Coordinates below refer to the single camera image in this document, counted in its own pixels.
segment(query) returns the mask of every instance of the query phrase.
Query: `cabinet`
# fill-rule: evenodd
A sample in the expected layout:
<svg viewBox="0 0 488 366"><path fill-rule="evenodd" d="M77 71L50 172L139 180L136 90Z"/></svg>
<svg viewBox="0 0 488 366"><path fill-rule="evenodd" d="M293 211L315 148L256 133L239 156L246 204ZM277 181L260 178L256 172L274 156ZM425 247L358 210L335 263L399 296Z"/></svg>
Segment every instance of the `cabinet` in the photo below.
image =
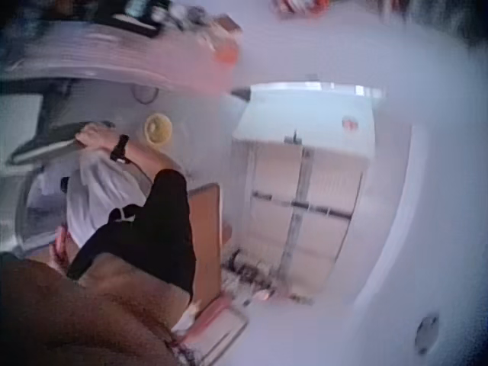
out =
<svg viewBox="0 0 488 366"><path fill-rule="evenodd" d="M233 136L250 146L241 247L295 291L320 292L374 158L371 100L316 88L259 88Z"/></svg>

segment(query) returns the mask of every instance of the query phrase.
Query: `wrist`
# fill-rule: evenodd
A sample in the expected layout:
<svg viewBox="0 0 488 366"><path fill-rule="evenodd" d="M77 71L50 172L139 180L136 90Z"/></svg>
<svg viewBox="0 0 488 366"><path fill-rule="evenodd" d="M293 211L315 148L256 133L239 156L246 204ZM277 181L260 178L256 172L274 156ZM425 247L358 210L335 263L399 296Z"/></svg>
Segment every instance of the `wrist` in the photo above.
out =
<svg viewBox="0 0 488 366"><path fill-rule="evenodd" d="M119 143L120 134L112 133L108 138L104 140L104 148L108 151L112 151L115 149L115 146Z"/></svg>

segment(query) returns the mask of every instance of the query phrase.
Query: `shelf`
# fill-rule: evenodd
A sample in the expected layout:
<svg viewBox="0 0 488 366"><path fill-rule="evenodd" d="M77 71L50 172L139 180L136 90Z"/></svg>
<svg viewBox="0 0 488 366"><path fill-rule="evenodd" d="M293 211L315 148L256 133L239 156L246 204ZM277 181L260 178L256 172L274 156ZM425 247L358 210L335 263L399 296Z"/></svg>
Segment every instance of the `shelf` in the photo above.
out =
<svg viewBox="0 0 488 366"><path fill-rule="evenodd" d="M57 21L3 80L82 78L218 94L231 89L232 66L214 59L193 33L169 30L157 38L98 24Z"/></svg>

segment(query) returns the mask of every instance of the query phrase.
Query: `black shirt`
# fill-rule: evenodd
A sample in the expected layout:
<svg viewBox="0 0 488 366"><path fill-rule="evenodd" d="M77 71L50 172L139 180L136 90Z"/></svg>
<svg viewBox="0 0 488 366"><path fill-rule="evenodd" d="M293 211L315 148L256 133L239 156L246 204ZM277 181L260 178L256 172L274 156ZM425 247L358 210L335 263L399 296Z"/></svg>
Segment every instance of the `black shirt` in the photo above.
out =
<svg viewBox="0 0 488 366"><path fill-rule="evenodd" d="M80 279L97 255L110 253L192 296L196 258L183 175L174 170L160 171L144 206L124 208L133 221L117 220L117 212L112 211L108 223L80 249L69 266L68 277Z"/></svg>

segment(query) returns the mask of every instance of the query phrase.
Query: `person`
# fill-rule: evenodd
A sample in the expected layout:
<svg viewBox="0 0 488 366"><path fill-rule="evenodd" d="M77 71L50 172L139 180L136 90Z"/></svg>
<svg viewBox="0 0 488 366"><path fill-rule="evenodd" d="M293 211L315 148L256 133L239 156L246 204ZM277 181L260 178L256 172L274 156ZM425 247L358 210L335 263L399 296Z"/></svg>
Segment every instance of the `person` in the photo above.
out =
<svg viewBox="0 0 488 366"><path fill-rule="evenodd" d="M89 124L76 139L98 155L120 154L112 129ZM195 363L170 331L191 301L195 273L186 181L167 156L125 143L124 159L152 181L142 206L111 210L72 261L69 225L50 247L49 266L2 255L2 364L176 365L182 355Z"/></svg>

